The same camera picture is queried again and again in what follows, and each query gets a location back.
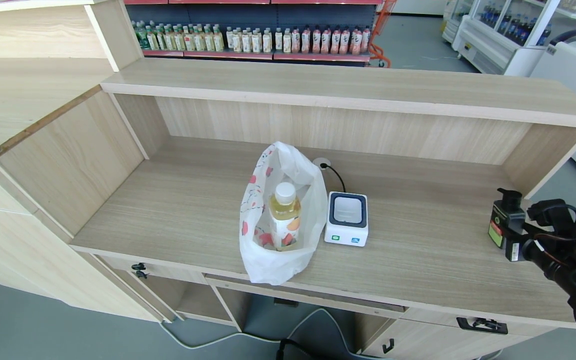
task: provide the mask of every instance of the bottle cap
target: bottle cap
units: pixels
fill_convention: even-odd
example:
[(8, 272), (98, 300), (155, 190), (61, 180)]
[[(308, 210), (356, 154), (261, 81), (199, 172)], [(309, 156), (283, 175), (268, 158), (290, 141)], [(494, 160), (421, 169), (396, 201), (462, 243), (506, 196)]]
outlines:
[(281, 182), (274, 190), (274, 197), (281, 205), (292, 203), (297, 197), (295, 185), (290, 182)]

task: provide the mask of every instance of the drawer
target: drawer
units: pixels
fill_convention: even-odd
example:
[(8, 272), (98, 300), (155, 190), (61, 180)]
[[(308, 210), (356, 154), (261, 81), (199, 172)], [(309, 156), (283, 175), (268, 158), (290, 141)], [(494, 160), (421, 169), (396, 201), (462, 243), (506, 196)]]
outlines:
[[(452, 328), (459, 328), (457, 318), (465, 318), (468, 324), (473, 324), (477, 319), (474, 316), (464, 316), (462, 314), (439, 312), (433, 310), (425, 310), (411, 307), (403, 315), (402, 319), (410, 321), (425, 322), (429, 324), (438, 324), (443, 326), (450, 326)], [(524, 335), (526, 337), (537, 337), (543, 333), (548, 333), (555, 330), (555, 327), (544, 325), (533, 325), (530, 323), (520, 323), (515, 321), (499, 321), (506, 324), (508, 334), (510, 335)]]
[[(142, 261), (124, 259), (123, 257), (111, 257), (102, 256), (101, 257), (108, 265), (112, 268), (122, 271), (135, 272), (133, 270), (133, 265), (142, 263)], [(151, 264), (150, 262), (143, 263), (146, 270), (146, 274), (158, 276), (160, 278), (168, 278), (181, 281), (189, 281), (191, 283), (208, 285), (204, 274), (199, 271), (176, 268), (172, 266), (164, 266), (160, 264)]]
[(392, 320), (380, 331), (361, 354), (405, 360), (472, 360), (531, 338), (406, 319)]

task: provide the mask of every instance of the white plastic bag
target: white plastic bag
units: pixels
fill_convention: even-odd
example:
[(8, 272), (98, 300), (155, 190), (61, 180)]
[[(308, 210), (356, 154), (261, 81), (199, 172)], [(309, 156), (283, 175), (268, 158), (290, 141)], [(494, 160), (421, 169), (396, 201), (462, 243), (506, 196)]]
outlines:
[[(301, 225), (294, 249), (268, 250), (270, 212), (265, 206), (281, 182), (291, 182), (301, 201)], [(252, 283), (281, 285), (306, 269), (326, 224), (328, 196), (322, 171), (294, 146), (277, 141), (259, 157), (241, 201), (239, 250)]]

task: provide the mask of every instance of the drawer handle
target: drawer handle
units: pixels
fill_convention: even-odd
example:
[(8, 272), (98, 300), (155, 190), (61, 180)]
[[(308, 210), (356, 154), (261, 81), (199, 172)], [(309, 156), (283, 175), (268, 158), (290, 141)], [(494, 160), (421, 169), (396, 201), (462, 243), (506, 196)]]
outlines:
[(471, 324), (466, 317), (457, 317), (457, 324), (463, 330), (480, 331), (482, 333), (491, 333), (499, 335), (508, 335), (508, 326), (503, 322), (497, 322), (493, 319), (484, 319), (477, 317)]
[(395, 348), (395, 339), (391, 338), (388, 341), (390, 342), (389, 346), (386, 347), (386, 344), (383, 344), (381, 346), (381, 350), (383, 350), (384, 354), (388, 354), (389, 351), (391, 351)]

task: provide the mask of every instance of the bottle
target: bottle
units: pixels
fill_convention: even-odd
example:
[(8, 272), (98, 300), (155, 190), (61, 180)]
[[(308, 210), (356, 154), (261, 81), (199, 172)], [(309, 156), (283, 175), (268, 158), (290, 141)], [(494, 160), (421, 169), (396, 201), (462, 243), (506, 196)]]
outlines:
[(346, 26), (341, 33), (341, 41), (339, 42), (339, 54), (345, 55), (348, 52), (348, 42), (350, 41), (350, 31)]
[(549, 23), (546, 26), (546, 30), (544, 30), (542, 32), (541, 36), (539, 37), (539, 40), (537, 41), (537, 45), (538, 46), (546, 45), (546, 40), (548, 39), (549, 36), (551, 36), (551, 32), (553, 32), (553, 25), (551, 23)]
[(330, 27), (326, 25), (326, 29), (321, 33), (321, 53), (328, 54), (330, 51)]
[(322, 52), (322, 31), (319, 25), (315, 25), (315, 30), (312, 32), (312, 53), (319, 54)]
[(148, 39), (148, 45), (151, 50), (160, 49), (160, 46), (157, 43), (157, 35), (153, 32), (153, 28), (150, 25), (146, 25), (146, 38)]
[(248, 34), (248, 30), (244, 30), (244, 33), (241, 35), (241, 48), (244, 53), (249, 53), (251, 49), (250, 43), (250, 35)]
[(339, 53), (339, 42), (341, 41), (341, 31), (339, 27), (334, 28), (334, 32), (332, 33), (332, 41), (330, 43), (330, 53), (331, 54), (338, 54)]
[(368, 43), (370, 43), (370, 26), (366, 26), (366, 28), (361, 33), (361, 47), (359, 48), (359, 52), (365, 53), (368, 51)]
[(242, 38), (240, 37), (240, 32), (238, 30), (234, 30), (232, 32), (232, 50), (235, 53), (240, 53), (243, 50), (242, 46)]
[(292, 29), (292, 38), (290, 39), (291, 43), (292, 43), (292, 53), (293, 54), (297, 54), (299, 53), (299, 50), (301, 50), (301, 35), (299, 34), (299, 29), (295, 26), (294, 29)]
[(164, 29), (160, 25), (157, 25), (157, 27), (155, 27), (155, 34), (157, 35), (157, 45), (159, 49), (167, 50), (166, 39), (164, 37)]
[(354, 37), (352, 37), (352, 45), (350, 46), (350, 53), (352, 55), (359, 55), (362, 48), (362, 38), (364, 35), (359, 29), (354, 32)]
[(228, 48), (232, 49), (234, 47), (233, 45), (233, 28), (232, 27), (226, 27), (226, 41), (228, 42)]
[(281, 182), (270, 196), (270, 235), (277, 251), (290, 250), (297, 243), (301, 223), (302, 205), (295, 185)]
[(311, 27), (306, 25), (301, 33), (301, 52), (308, 54), (311, 52)]
[(286, 29), (283, 33), (283, 53), (290, 54), (291, 47), (291, 35), (290, 30)]
[(284, 49), (282, 45), (282, 39), (284, 38), (284, 34), (282, 34), (282, 28), (277, 27), (274, 33), (274, 49), (277, 51), (281, 51)]
[(272, 50), (273, 50), (273, 38), (270, 37), (270, 30), (264, 30), (263, 31), (262, 43), (263, 43), (263, 52), (264, 53), (272, 52)]
[(215, 51), (224, 51), (224, 34), (222, 34), (222, 30), (219, 28), (219, 23), (212, 27), (214, 38), (214, 50)]

